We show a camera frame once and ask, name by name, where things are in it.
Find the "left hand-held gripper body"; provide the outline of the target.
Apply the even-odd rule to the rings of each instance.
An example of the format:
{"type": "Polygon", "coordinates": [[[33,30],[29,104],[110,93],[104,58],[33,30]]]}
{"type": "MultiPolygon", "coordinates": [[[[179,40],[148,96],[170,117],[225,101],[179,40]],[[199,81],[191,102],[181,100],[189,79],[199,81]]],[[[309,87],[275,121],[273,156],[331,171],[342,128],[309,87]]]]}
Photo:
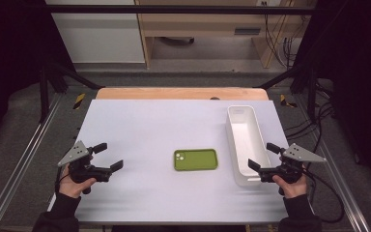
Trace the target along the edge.
{"type": "Polygon", "coordinates": [[[69,166],[71,179],[76,183],[82,183],[90,178],[98,182],[108,182],[112,172],[110,168],[95,167],[91,164],[93,147],[86,147],[78,140],[57,163],[58,167],[69,166]]]}

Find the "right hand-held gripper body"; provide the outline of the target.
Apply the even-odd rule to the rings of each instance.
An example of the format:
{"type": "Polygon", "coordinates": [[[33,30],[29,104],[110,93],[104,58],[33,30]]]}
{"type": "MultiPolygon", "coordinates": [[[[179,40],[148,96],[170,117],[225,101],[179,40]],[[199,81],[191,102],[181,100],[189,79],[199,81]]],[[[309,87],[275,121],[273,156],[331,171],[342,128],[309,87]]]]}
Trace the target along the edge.
{"type": "Polygon", "coordinates": [[[305,162],[325,162],[326,159],[318,156],[301,146],[293,143],[281,154],[281,164],[272,168],[260,168],[259,176],[263,183],[273,183],[272,177],[277,175],[288,184],[295,183],[302,175],[302,165],[305,162]]]}

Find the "green phone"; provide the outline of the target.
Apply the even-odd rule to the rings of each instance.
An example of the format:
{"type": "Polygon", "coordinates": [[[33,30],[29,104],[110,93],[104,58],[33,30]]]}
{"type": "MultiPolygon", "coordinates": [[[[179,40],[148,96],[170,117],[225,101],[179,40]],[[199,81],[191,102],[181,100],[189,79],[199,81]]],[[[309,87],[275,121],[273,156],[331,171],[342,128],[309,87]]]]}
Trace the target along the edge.
{"type": "Polygon", "coordinates": [[[177,171],[215,170],[218,167],[214,149],[176,150],[174,168],[177,171]]]}

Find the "person's left hand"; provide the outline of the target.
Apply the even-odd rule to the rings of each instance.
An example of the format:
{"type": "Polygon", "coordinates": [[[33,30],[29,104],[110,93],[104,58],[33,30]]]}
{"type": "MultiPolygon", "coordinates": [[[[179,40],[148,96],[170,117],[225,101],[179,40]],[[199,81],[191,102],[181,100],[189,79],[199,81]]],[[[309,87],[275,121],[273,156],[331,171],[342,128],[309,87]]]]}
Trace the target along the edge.
{"type": "Polygon", "coordinates": [[[71,198],[78,198],[85,189],[90,188],[96,181],[95,178],[90,178],[82,183],[74,182],[70,176],[69,166],[66,165],[61,175],[59,192],[71,198]]]}

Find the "person's right hand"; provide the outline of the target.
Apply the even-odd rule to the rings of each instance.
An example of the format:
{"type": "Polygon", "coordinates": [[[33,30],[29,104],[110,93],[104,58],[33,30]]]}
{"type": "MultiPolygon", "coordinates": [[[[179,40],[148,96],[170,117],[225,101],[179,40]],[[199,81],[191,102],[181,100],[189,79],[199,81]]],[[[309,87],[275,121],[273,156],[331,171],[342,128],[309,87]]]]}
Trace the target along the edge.
{"type": "Polygon", "coordinates": [[[272,177],[274,182],[279,185],[284,191],[284,196],[289,198],[295,198],[307,193],[306,177],[301,176],[295,183],[288,184],[281,177],[274,175],[272,177]]]}

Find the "white plastic bin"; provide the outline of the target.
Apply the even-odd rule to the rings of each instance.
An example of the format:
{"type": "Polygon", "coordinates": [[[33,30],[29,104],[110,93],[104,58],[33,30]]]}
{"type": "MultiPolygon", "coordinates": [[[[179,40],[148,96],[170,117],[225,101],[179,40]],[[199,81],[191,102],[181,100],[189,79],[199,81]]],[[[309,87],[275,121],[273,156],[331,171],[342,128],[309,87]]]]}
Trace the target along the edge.
{"type": "Polygon", "coordinates": [[[270,167],[271,163],[254,108],[250,105],[229,106],[226,133],[236,183],[242,187],[260,185],[259,174],[248,166],[248,161],[253,160],[261,167],[270,167]]]}

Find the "white table mat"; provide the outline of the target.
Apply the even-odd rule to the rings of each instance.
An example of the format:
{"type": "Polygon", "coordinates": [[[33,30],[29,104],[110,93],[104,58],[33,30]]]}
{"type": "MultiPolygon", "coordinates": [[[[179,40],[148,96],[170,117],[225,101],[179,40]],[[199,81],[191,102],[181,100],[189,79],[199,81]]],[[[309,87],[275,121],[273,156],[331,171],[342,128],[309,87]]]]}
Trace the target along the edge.
{"type": "Polygon", "coordinates": [[[249,224],[273,222],[286,211],[278,187],[239,186],[226,134],[230,101],[94,100],[78,140],[107,143],[92,161],[124,166],[94,184],[76,211],[88,224],[249,224]],[[177,171],[180,149],[214,149],[215,170],[177,171]]]}

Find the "yellow black tape marker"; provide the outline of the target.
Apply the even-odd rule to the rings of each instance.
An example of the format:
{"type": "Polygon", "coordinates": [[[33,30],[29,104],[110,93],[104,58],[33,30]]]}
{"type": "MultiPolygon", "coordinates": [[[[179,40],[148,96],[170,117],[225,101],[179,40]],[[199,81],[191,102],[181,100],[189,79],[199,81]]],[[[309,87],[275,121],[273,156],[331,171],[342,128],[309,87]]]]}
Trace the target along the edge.
{"type": "Polygon", "coordinates": [[[83,100],[85,98],[85,94],[82,93],[82,94],[79,94],[75,100],[75,103],[72,107],[72,109],[78,109],[80,107],[80,105],[82,104],[83,100]]]}
{"type": "Polygon", "coordinates": [[[288,107],[292,107],[292,108],[296,108],[298,107],[298,105],[294,102],[287,102],[286,98],[284,95],[280,95],[280,104],[282,106],[288,106],[288,107]]]}

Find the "wooden table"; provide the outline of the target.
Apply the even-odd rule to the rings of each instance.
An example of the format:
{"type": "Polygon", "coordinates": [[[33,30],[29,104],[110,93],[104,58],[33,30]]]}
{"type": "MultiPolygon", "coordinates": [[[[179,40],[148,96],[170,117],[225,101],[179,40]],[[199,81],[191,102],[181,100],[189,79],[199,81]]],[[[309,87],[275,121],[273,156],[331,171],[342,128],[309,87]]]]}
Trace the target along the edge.
{"type": "Polygon", "coordinates": [[[240,87],[117,87],[102,88],[97,100],[248,100],[267,101],[269,96],[261,88],[240,87]]]}

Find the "black curtain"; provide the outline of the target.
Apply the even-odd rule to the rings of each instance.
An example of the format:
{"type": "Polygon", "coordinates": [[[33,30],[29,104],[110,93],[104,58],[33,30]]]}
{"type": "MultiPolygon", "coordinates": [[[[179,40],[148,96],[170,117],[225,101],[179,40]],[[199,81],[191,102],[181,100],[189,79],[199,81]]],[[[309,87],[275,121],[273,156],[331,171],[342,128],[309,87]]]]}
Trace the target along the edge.
{"type": "Polygon", "coordinates": [[[371,0],[316,0],[296,61],[328,27],[316,73],[333,82],[333,101],[359,155],[371,168],[371,0]]]}
{"type": "Polygon", "coordinates": [[[0,0],[0,123],[14,92],[39,81],[41,68],[74,69],[45,0],[0,0]]]}

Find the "white cabinet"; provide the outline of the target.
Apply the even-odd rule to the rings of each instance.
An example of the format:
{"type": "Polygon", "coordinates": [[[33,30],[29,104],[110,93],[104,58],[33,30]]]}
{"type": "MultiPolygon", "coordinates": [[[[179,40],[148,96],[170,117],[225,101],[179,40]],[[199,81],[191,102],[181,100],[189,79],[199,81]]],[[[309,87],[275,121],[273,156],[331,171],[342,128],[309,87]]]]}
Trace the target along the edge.
{"type": "Polygon", "coordinates": [[[53,14],[75,64],[144,63],[136,14],[53,14]]]}

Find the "wooden desk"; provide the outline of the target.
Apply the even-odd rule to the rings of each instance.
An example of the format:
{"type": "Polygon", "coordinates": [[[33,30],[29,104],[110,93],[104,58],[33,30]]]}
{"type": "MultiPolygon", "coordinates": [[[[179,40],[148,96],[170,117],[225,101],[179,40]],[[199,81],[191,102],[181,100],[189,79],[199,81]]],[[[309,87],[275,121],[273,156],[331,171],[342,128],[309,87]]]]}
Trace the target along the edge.
{"type": "MultiPolygon", "coordinates": [[[[314,8],[318,0],[134,0],[140,5],[314,8]]],[[[248,37],[264,68],[278,56],[285,38],[301,38],[308,15],[140,14],[143,37],[248,37]]]]}

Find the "metal floor rail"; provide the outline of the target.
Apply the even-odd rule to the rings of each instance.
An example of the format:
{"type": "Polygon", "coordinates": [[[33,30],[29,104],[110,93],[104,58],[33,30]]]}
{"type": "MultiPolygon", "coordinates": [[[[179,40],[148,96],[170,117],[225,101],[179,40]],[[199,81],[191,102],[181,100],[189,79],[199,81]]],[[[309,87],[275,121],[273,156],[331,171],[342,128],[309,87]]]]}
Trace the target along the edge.
{"type": "Polygon", "coordinates": [[[27,146],[25,147],[22,155],[18,159],[16,166],[11,172],[6,185],[3,187],[0,192],[0,221],[7,211],[14,194],[16,193],[28,167],[31,163],[34,155],[36,154],[44,136],[49,128],[51,121],[58,110],[59,103],[61,102],[63,96],[60,94],[55,94],[53,100],[50,103],[48,108],[47,115],[43,118],[42,122],[39,122],[36,129],[34,130],[33,135],[28,141],[27,146]]]}
{"type": "MultiPolygon", "coordinates": [[[[295,100],[298,103],[299,109],[304,117],[309,120],[311,119],[307,116],[306,107],[307,100],[305,97],[295,95],[295,100]]],[[[315,153],[323,156],[327,159],[325,164],[326,171],[331,181],[331,186],[334,188],[335,192],[339,195],[344,206],[344,217],[348,219],[349,223],[353,226],[354,232],[371,232],[368,223],[361,212],[354,195],[351,193],[349,185],[346,183],[342,173],[338,169],[338,165],[335,163],[333,156],[328,149],[328,145],[323,138],[325,131],[322,127],[322,122],[327,119],[328,116],[333,114],[333,107],[329,102],[320,103],[319,107],[315,108],[316,113],[316,124],[315,130],[311,131],[309,134],[315,144],[312,149],[315,153]]]]}

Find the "black frame stand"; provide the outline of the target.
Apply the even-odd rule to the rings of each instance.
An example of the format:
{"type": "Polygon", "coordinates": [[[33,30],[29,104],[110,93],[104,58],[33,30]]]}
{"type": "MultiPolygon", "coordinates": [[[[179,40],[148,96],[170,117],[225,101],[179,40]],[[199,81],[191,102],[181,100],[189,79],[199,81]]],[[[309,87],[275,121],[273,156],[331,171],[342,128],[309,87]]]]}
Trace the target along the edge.
{"type": "Polygon", "coordinates": [[[290,70],[279,74],[277,77],[258,85],[258,88],[267,90],[275,84],[292,77],[294,80],[291,83],[290,90],[293,94],[300,94],[304,89],[307,89],[307,116],[312,122],[316,121],[316,85],[317,73],[311,65],[299,64],[290,70]]]}
{"type": "Polygon", "coordinates": [[[40,71],[41,123],[46,120],[49,114],[48,84],[51,84],[56,93],[66,93],[69,85],[64,79],[65,76],[71,77],[92,90],[101,89],[100,85],[79,75],[76,71],[72,71],[56,63],[44,65],[40,71]]]}

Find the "black horizontal frame bar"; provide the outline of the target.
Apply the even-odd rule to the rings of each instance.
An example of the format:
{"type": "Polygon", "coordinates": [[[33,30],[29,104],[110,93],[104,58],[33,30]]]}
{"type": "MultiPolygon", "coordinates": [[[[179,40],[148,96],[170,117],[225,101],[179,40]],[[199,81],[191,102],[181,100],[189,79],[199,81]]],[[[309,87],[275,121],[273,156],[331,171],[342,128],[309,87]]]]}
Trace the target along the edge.
{"type": "Polygon", "coordinates": [[[175,5],[46,5],[43,8],[58,14],[313,15],[318,12],[314,8],[175,5]]]}

